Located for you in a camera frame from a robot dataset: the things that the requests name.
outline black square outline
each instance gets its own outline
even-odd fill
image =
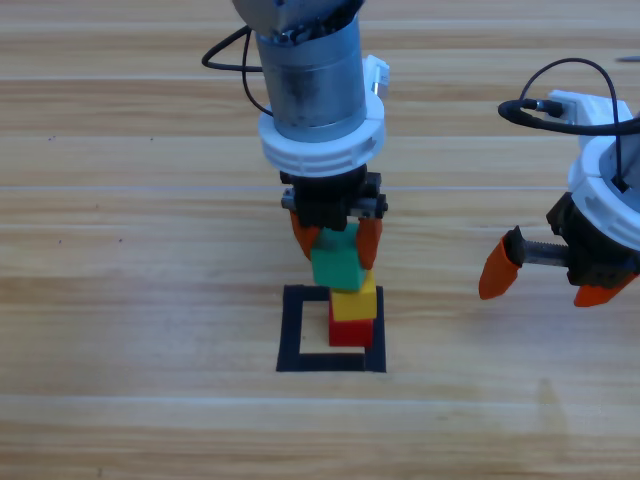
[[[304,302],[329,302],[329,289],[285,285],[278,372],[387,372],[384,335],[384,291],[376,288],[378,316],[373,321],[373,344],[364,353],[300,353]]]

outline toy block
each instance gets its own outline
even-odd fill
[[[358,292],[331,289],[331,304],[336,322],[349,322],[378,316],[376,279],[369,270]]]
[[[329,302],[329,346],[364,347],[373,344],[373,319],[336,322]]]
[[[296,240],[298,240],[304,256],[311,260],[311,248],[320,233],[320,229],[318,227],[303,227],[300,225],[298,215],[294,212],[291,212],[291,226],[293,227],[293,234]]]
[[[356,235],[356,245],[360,263],[365,270],[371,270],[378,255],[378,244],[382,236],[382,220],[362,218]]]
[[[311,249],[313,279],[322,287],[357,292],[366,270],[356,247],[358,225],[349,224],[342,232],[323,229]]]

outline wood grain surface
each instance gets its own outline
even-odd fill
[[[237,74],[230,0],[0,0],[0,478],[640,478],[640,302],[561,269],[477,281],[516,224],[553,240],[575,138],[501,120],[538,68],[602,63],[640,109],[637,0],[369,0],[392,68],[387,374],[278,374],[311,283]],[[239,46],[223,59],[236,61]],[[254,52],[250,61],[257,61]],[[260,101],[263,81],[250,79]],[[563,66],[533,89],[606,94]],[[304,351],[326,351],[305,310]]]

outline wire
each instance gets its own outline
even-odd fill
[[[249,52],[249,41],[251,40],[252,30],[248,25],[245,25],[241,29],[229,35],[227,38],[222,40],[220,43],[212,47],[205,55],[202,57],[202,65],[207,68],[212,68],[214,70],[225,70],[232,72],[242,72],[242,85],[244,86],[244,92],[247,95],[249,101],[261,112],[266,113],[273,117],[273,113],[260,105],[256,99],[251,95],[249,91],[249,84],[247,83],[247,72],[249,73],[261,73],[263,72],[262,67],[247,67],[247,55]],[[224,63],[215,63],[212,62],[211,59],[220,53],[222,50],[227,48],[236,40],[245,37],[244,42],[244,50],[242,52],[242,65],[228,65]]]
[[[613,105],[613,124],[608,125],[565,125],[559,124],[552,121],[545,121],[540,118],[534,117],[533,115],[529,115],[523,112],[521,109],[532,109],[535,110],[536,100],[531,100],[525,98],[529,88],[535,82],[535,80],[542,75],[547,70],[551,68],[563,64],[563,63],[583,63],[589,65],[604,77],[607,82],[607,86],[609,87],[609,93],[611,95],[611,103]],[[584,58],[564,58],[561,60],[557,60],[555,62],[550,63],[546,67],[537,71],[531,79],[527,82],[525,87],[520,94],[520,98],[518,100],[511,100],[508,102],[504,102],[498,107],[498,113],[501,117],[510,121],[511,123],[515,123],[517,125],[522,125],[530,128],[537,128],[541,130],[546,130],[550,132],[558,132],[565,133],[570,135],[586,135],[586,136],[611,136],[615,135],[616,137],[616,177],[614,179],[614,183],[616,186],[622,191],[626,190],[627,185],[624,183],[623,173],[622,173],[622,145],[620,141],[621,135],[632,135],[632,134],[640,134],[640,118],[634,118],[632,120],[628,120],[626,122],[620,123],[619,115],[618,115],[618,99],[615,91],[615,87],[613,86],[613,82],[611,81],[611,77],[606,72],[604,68],[598,65],[591,60],[586,60]]]
[[[525,95],[529,91],[529,88],[536,81],[536,79],[542,75],[547,70],[551,70],[553,67],[557,65],[561,65],[563,63],[583,63],[585,65],[589,65],[590,67],[595,68],[600,74],[604,77],[607,82],[607,86],[609,87],[609,94],[611,96],[611,104],[613,106],[613,124],[616,129],[620,125],[620,120],[618,117],[618,97],[616,95],[616,88],[613,86],[613,82],[611,81],[611,77],[607,73],[607,71],[598,65],[596,62],[592,62],[591,60],[587,60],[585,58],[563,58],[561,60],[556,60],[555,62],[550,63],[544,68],[538,70],[533,77],[527,82],[525,87],[522,89],[522,93],[520,94],[520,100],[524,100]],[[619,188],[624,185],[624,180],[622,179],[622,145],[620,141],[620,134],[616,135],[616,183]]]
[[[260,105],[256,101],[256,99],[253,98],[253,95],[251,95],[251,92],[249,91],[249,84],[247,83],[247,69],[245,67],[247,66],[247,54],[249,53],[250,41],[251,41],[251,30],[249,30],[249,32],[247,33],[247,38],[244,41],[244,51],[242,52],[242,85],[244,86],[244,93],[247,94],[249,101],[253,103],[253,105],[258,110],[260,110],[262,113],[266,113],[267,115],[273,117],[273,113],[271,113],[269,110],[267,110],[262,105]]]
[[[228,65],[225,63],[215,63],[212,62],[211,59],[220,53],[222,50],[227,48],[229,45],[234,43],[236,40],[249,35],[251,33],[251,28],[248,25],[245,25],[240,30],[232,33],[227,38],[222,40],[217,45],[213,46],[207,53],[202,57],[202,65],[207,68],[212,68],[214,70],[226,70],[231,72],[243,72],[247,71],[250,73],[260,73],[262,72],[262,67],[247,67],[246,65]]]

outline metal cylinder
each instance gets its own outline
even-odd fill
[[[275,127],[286,138],[326,142],[366,117],[358,17],[331,35],[299,45],[258,36]]]

